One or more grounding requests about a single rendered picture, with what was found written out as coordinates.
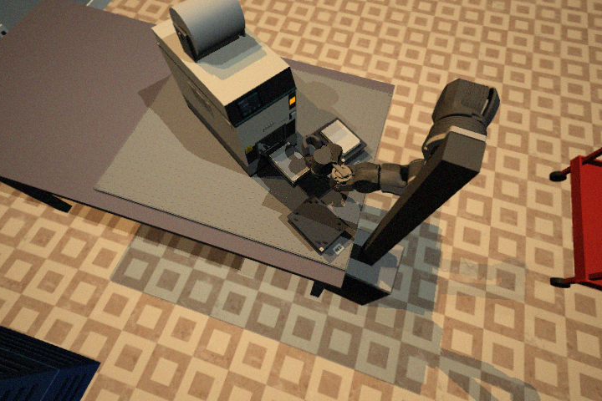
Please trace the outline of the grey cylinder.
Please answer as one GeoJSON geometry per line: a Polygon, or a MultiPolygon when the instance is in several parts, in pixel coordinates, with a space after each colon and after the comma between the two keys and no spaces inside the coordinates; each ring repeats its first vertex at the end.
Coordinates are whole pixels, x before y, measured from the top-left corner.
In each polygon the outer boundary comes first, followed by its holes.
{"type": "Polygon", "coordinates": [[[238,0],[185,0],[169,8],[172,22],[184,28],[196,56],[245,30],[238,0]]]}

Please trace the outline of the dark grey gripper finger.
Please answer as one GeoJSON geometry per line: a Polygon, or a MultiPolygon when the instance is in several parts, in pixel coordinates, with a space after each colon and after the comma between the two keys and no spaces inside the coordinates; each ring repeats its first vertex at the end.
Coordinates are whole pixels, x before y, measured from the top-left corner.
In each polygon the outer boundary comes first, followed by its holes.
{"type": "Polygon", "coordinates": [[[307,141],[308,141],[308,137],[306,137],[306,135],[305,135],[303,137],[303,142],[302,142],[302,151],[304,153],[305,164],[310,169],[311,168],[312,159],[313,159],[313,155],[310,155],[310,153],[309,153],[309,145],[307,144],[307,141]]]}
{"type": "Polygon", "coordinates": [[[321,149],[322,147],[322,143],[321,143],[321,139],[315,135],[306,135],[306,137],[308,137],[308,141],[307,144],[311,144],[315,147],[315,149],[321,149]]]}

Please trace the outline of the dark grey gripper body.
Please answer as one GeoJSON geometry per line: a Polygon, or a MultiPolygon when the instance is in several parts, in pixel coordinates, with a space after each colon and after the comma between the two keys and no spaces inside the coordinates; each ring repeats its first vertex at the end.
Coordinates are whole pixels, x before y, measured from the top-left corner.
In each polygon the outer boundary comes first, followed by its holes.
{"type": "Polygon", "coordinates": [[[323,145],[321,149],[317,149],[313,154],[311,163],[312,175],[316,178],[324,178],[335,168],[335,175],[338,178],[346,178],[348,171],[338,164],[342,152],[342,147],[332,142],[329,142],[328,145],[323,145]]]}

